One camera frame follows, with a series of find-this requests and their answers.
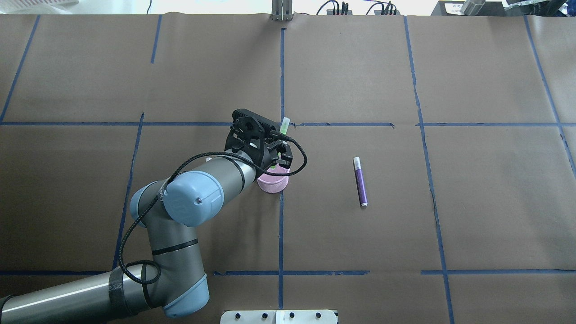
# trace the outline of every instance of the metal cylinder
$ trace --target metal cylinder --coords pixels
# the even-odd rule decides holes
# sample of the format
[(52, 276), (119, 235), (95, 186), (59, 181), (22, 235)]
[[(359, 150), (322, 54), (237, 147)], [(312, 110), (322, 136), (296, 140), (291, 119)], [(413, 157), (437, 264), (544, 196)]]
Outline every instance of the metal cylinder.
[(460, 12), (466, 16), (475, 16), (480, 12), (486, 0), (466, 0), (460, 9)]
[[(252, 161), (243, 151), (237, 154)], [(224, 205), (256, 180), (254, 168), (230, 156), (217, 156), (194, 170), (206, 172), (216, 178), (224, 190)]]
[[(140, 278), (142, 265), (132, 266), (129, 270)], [(110, 274), (106, 272), (13, 297), (2, 309), (2, 324), (101, 323), (115, 319), (108, 294)], [(125, 275), (123, 289), (133, 314), (150, 309), (142, 286)]]
[[(142, 193), (138, 209), (143, 211), (164, 181), (151, 184)], [(200, 280), (204, 265), (196, 228), (175, 222), (157, 202), (144, 217), (154, 261), (162, 269), (160, 279), (148, 286), (153, 307), (165, 306)]]

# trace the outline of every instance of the black stripe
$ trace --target black stripe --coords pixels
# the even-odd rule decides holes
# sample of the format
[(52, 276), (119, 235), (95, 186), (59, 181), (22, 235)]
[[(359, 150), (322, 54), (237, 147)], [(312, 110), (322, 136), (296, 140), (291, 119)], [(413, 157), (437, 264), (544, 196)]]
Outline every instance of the black stripe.
[(174, 252), (174, 251), (176, 251), (176, 250), (181, 250), (181, 249), (183, 249), (183, 248), (185, 248), (185, 247), (189, 247), (189, 246), (192, 246), (192, 245), (197, 244), (197, 243), (198, 243), (198, 239), (194, 239), (194, 240), (188, 241), (188, 242), (186, 242), (186, 243), (182, 243), (182, 244), (173, 245), (173, 246), (170, 246), (170, 247), (161, 248), (161, 249), (159, 249), (159, 250), (154, 250), (154, 251), (152, 251), (152, 255), (158, 255), (158, 254), (164, 254), (164, 253), (168, 253), (168, 252)]
[(16, 297), (16, 295), (8, 295), (2, 299), (0, 299), (0, 323), (2, 323), (2, 309), (4, 305), (10, 300), (11, 298)]
[[(146, 281), (146, 266), (147, 264), (145, 263), (142, 265), (142, 281)], [(144, 293), (144, 299), (146, 300), (146, 305), (148, 305), (148, 307), (150, 307), (151, 309), (154, 308), (152, 307), (150, 294), (148, 294), (148, 285), (142, 285), (142, 292)]]
[(110, 298), (111, 314), (113, 318), (126, 318), (134, 316), (128, 307), (128, 301), (124, 296), (124, 273), (120, 268), (110, 272), (108, 278), (108, 297)]
[(240, 176), (242, 177), (242, 188), (240, 188), (240, 191), (242, 192), (242, 190), (244, 190), (244, 185), (246, 183), (246, 179), (244, 179), (244, 172), (242, 172), (242, 169), (240, 168), (238, 163), (236, 163), (236, 161), (232, 160), (230, 157), (227, 156), (220, 156), (220, 157), (223, 157), (224, 159), (227, 159), (228, 161), (232, 162), (232, 164), (234, 164), (238, 169), (238, 172), (240, 172)]

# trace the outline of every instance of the electrical cable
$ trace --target electrical cable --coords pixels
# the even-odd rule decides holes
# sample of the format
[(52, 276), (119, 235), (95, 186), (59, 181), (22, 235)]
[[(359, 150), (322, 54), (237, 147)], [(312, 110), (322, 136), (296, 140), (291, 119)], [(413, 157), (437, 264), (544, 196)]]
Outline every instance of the electrical cable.
[(374, 8), (374, 6), (376, 5), (381, 5), (382, 6), (382, 10), (380, 11), (381, 15), (384, 15), (384, 12), (386, 11), (386, 9), (384, 8), (384, 5), (386, 5), (386, 8), (389, 9), (390, 13), (392, 13), (392, 11), (397, 11), (396, 5), (393, 4), (392, 2), (383, 2), (383, 1), (374, 1), (374, 0), (365, 0), (365, 1), (370, 1), (370, 2), (374, 2), (374, 4), (370, 7), (370, 9), (368, 9), (368, 11), (366, 12), (367, 16), (370, 13), (370, 10), (372, 10), (372, 8)]
[[(207, 152), (207, 153), (200, 153), (198, 155), (192, 156), (191, 158), (189, 158), (188, 160), (186, 160), (184, 163), (182, 163), (172, 174), (172, 176), (170, 176), (170, 178), (168, 178), (168, 180), (166, 181), (166, 183), (164, 185), (162, 185), (162, 187), (160, 188), (158, 194), (156, 195), (156, 197), (154, 197), (154, 199), (150, 202), (150, 204), (148, 205), (148, 207), (146, 207), (146, 209), (144, 210), (144, 212), (142, 212), (141, 215), (138, 216), (138, 218), (136, 218), (136, 220), (134, 220), (134, 222), (132, 223), (132, 225), (130, 225), (130, 227), (128, 228), (128, 230), (126, 231), (126, 233), (124, 234), (124, 236), (122, 237), (122, 241), (120, 241), (120, 246), (118, 247), (118, 263), (120, 265), (120, 268), (122, 269), (122, 272), (130, 279), (132, 279), (133, 281), (137, 282), (138, 284), (141, 285), (149, 285), (149, 284), (153, 284), (154, 282), (158, 281), (158, 279), (160, 278), (160, 273), (161, 273), (161, 269), (160, 269), (160, 265), (158, 263), (156, 263), (155, 261), (151, 261), (151, 260), (139, 260), (139, 261), (135, 261), (135, 262), (131, 262), (128, 264), (124, 263), (124, 246), (126, 245), (126, 241), (128, 241), (128, 238), (130, 237), (130, 234), (132, 234), (132, 231), (134, 230), (134, 228), (136, 228), (136, 226), (138, 225), (138, 223), (140, 223), (140, 221), (150, 212), (150, 210), (152, 210), (152, 207), (154, 207), (154, 205), (156, 204), (156, 202), (158, 202), (158, 200), (160, 199), (160, 194), (161, 192), (163, 192), (166, 188), (166, 186), (168, 186), (168, 184), (170, 184), (170, 182), (174, 181), (174, 179), (180, 174), (180, 171), (186, 167), (186, 165), (190, 164), (192, 161), (197, 160), (201, 157), (206, 157), (206, 156), (214, 156), (214, 155), (221, 155), (221, 156), (230, 156), (233, 157), (237, 160), (240, 160), (242, 162), (244, 162), (245, 164), (248, 164), (249, 166), (251, 166), (252, 168), (266, 174), (266, 175), (271, 175), (271, 176), (291, 176), (291, 175), (295, 175), (297, 173), (299, 173), (300, 171), (302, 171), (302, 169), (304, 169), (304, 167), (306, 167), (306, 164), (308, 163), (308, 156), (306, 155), (306, 152), (304, 152), (304, 149), (300, 146), (300, 144), (293, 138), (286, 136), (280, 132), (277, 131), (271, 131), (270, 132), (272, 135), (275, 135), (278, 137), (278, 139), (282, 140), (282, 141), (287, 141), (287, 142), (291, 142), (294, 145), (296, 145), (296, 147), (298, 148), (298, 150), (300, 151), (300, 153), (302, 154), (302, 157), (304, 158), (304, 161), (302, 162), (302, 165), (296, 169), (296, 171), (293, 172), (289, 172), (286, 174), (274, 174), (272, 172), (268, 172), (262, 168), (260, 168), (258, 165), (256, 165), (254, 162), (239, 156), (237, 154), (234, 153), (230, 153), (230, 152)], [(129, 266), (133, 266), (133, 265), (143, 265), (143, 264), (147, 264), (147, 265), (152, 265), (154, 266), (154, 268), (156, 268), (157, 274), (154, 278), (149, 279), (149, 280), (142, 280), (138, 277), (136, 277), (134, 274), (132, 274), (129, 270), (128, 267)]]
[(329, 4), (330, 2), (332, 2), (332, 5), (336, 4), (335, 6), (338, 8), (338, 9), (336, 9), (336, 8), (332, 9), (332, 14), (336, 14), (336, 13), (340, 12), (340, 4), (338, 3), (338, 1), (336, 1), (336, 0), (328, 0), (328, 1), (326, 1), (326, 2), (322, 5), (322, 7), (320, 7), (320, 8), (318, 9), (318, 12), (317, 12), (316, 14), (318, 15), (318, 14), (320, 13), (320, 11), (322, 10), (322, 8), (323, 8), (325, 5)]
[(368, 14), (370, 13), (370, 10), (372, 10), (372, 8), (374, 8), (374, 7), (377, 6), (377, 5), (381, 5), (381, 6), (382, 6), (382, 11), (381, 11), (381, 12), (384, 11), (384, 3), (383, 3), (383, 2), (376, 2), (375, 4), (373, 4), (373, 5), (370, 7), (370, 9), (368, 9), (368, 11), (366, 11), (365, 16), (368, 16)]

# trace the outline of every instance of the black cable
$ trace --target black cable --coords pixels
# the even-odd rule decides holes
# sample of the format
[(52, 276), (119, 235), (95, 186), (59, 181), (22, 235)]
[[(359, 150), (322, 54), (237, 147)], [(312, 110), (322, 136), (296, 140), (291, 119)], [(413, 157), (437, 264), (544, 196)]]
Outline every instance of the black cable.
[(323, 8), (325, 5), (329, 4), (330, 2), (332, 2), (332, 5), (334, 5), (334, 3), (336, 3), (336, 7), (338, 8), (338, 9), (333, 9), (333, 10), (332, 10), (332, 14), (336, 14), (337, 12), (340, 12), (340, 4), (338, 3), (338, 1), (336, 1), (336, 0), (328, 0), (328, 1), (326, 1), (326, 2), (322, 5), (322, 7), (320, 7), (320, 9), (318, 9), (318, 12), (317, 12), (316, 14), (319, 14), (320, 11), (322, 10), (322, 8)]
[[(297, 173), (299, 173), (300, 171), (302, 171), (302, 169), (304, 169), (304, 167), (306, 167), (306, 164), (308, 163), (308, 156), (306, 156), (306, 152), (304, 152), (304, 149), (300, 146), (300, 144), (293, 138), (286, 136), (282, 133), (279, 133), (277, 131), (271, 131), (271, 133), (275, 136), (278, 137), (278, 139), (282, 140), (282, 141), (287, 141), (287, 142), (291, 142), (294, 145), (296, 145), (296, 147), (298, 148), (298, 150), (300, 151), (300, 153), (302, 153), (302, 157), (304, 158), (304, 162), (302, 162), (302, 165), (296, 169), (296, 171), (293, 172), (289, 172), (286, 174), (275, 174), (272, 172), (268, 172), (262, 168), (260, 168), (258, 165), (256, 165), (254, 162), (241, 157), (239, 155), (236, 155), (234, 153), (230, 153), (230, 152), (207, 152), (207, 153), (201, 153), (195, 156), (192, 156), (191, 158), (189, 158), (188, 160), (186, 160), (184, 163), (182, 163), (172, 174), (172, 176), (170, 176), (170, 178), (168, 178), (168, 180), (166, 181), (166, 183), (160, 188), (160, 191), (163, 191), (166, 186), (168, 184), (170, 184), (170, 182), (174, 181), (174, 179), (180, 174), (180, 171), (186, 167), (186, 165), (190, 164), (192, 161), (197, 160), (201, 157), (206, 157), (206, 156), (213, 156), (213, 155), (223, 155), (223, 156), (230, 156), (230, 157), (234, 157), (237, 160), (240, 160), (242, 162), (244, 162), (245, 164), (248, 164), (249, 166), (251, 166), (252, 168), (266, 174), (266, 175), (271, 175), (271, 176), (291, 176), (291, 175), (295, 175)], [(154, 197), (154, 199), (150, 202), (150, 204), (148, 205), (148, 207), (146, 207), (146, 209), (144, 210), (144, 212), (138, 216), (138, 218), (136, 218), (136, 220), (134, 220), (134, 222), (132, 223), (132, 225), (130, 225), (130, 227), (128, 228), (128, 230), (126, 231), (126, 233), (124, 234), (124, 236), (122, 237), (122, 241), (120, 242), (120, 246), (118, 248), (118, 263), (120, 265), (120, 268), (122, 269), (122, 272), (128, 276), (128, 278), (132, 279), (133, 281), (137, 282), (138, 284), (141, 285), (149, 285), (149, 284), (153, 284), (154, 282), (158, 281), (158, 279), (160, 278), (160, 273), (161, 273), (161, 269), (160, 269), (160, 265), (154, 261), (151, 260), (140, 260), (140, 261), (136, 261), (136, 262), (131, 262), (128, 264), (124, 263), (124, 246), (126, 245), (126, 241), (128, 241), (128, 238), (130, 237), (130, 234), (132, 234), (132, 231), (134, 230), (134, 228), (136, 228), (136, 226), (138, 225), (138, 223), (140, 223), (140, 221), (150, 212), (150, 210), (152, 210), (152, 207), (154, 207), (154, 205), (156, 204), (156, 202), (159, 200), (160, 196), (157, 194), (156, 197)], [(154, 266), (154, 268), (156, 268), (157, 274), (154, 278), (150, 279), (150, 280), (142, 280), (138, 277), (136, 277), (135, 275), (133, 275), (130, 271), (128, 271), (128, 267), (129, 266), (133, 266), (133, 265), (143, 265), (143, 264), (147, 264), (147, 265), (152, 265)]]
[(566, 0), (550, 0), (543, 8), (541, 8), (540, 14), (544, 17), (552, 17), (558, 10), (560, 10), (564, 3), (566, 3)]
[(375, 4), (373, 4), (370, 9), (368, 9), (368, 11), (366, 12), (365, 16), (368, 16), (368, 14), (370, 13), (370, 10), (372, 10), (372, 8), (374, 8), (377, 5), (381, 5), (382, 6), (382, 12), (384, 11), (384, 3), (383, 2), (376, 2)]
[(370, 10), (372, 10), (372, 8), (374, 8), (374, 6), (376, 5), (381, 5), (382, 6), (382, 10), (380, 10), (380, 14), (384, 14), (384, 5), (387, 5), (387, 7), (390, 9), (390, 12), (392, 12), (392, 10), (396, 11), (396, 5), (394, 5), (392, 2), (383, 2), (383, 1), (373, 1), (375, 2), (370, 9), (368, 9), (368, 11), (366, 12), (366, 16), (370, 13)]
[(388, 15), (388, 10), (390, 10), (390, 2), (386, 5), (386, 9), (383, 12), (380, 12), (382, 15)]

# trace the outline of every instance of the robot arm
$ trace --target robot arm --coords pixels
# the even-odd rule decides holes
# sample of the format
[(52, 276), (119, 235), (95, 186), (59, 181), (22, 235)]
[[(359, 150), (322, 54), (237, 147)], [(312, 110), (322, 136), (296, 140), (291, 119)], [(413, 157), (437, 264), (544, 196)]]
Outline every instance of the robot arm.
[(192, 171), (153, 182), (132, 197), (134, 219), (158, 202), (138, 225), (147, 229), (154, 262), (128, 264), (140, 280), (158, 275), (151, 284), (131, 280), (120, 268), (68, 284), (0, 300), (0, 324), (100, 323), (162, 307), (168, 317), (182, 317), (209, 299), (196, 228), (273, 164), (290, 167), (292, 154), (278, 124), (247, 110), (233, 113), (226, 140), (228, 155), (211, 159)]

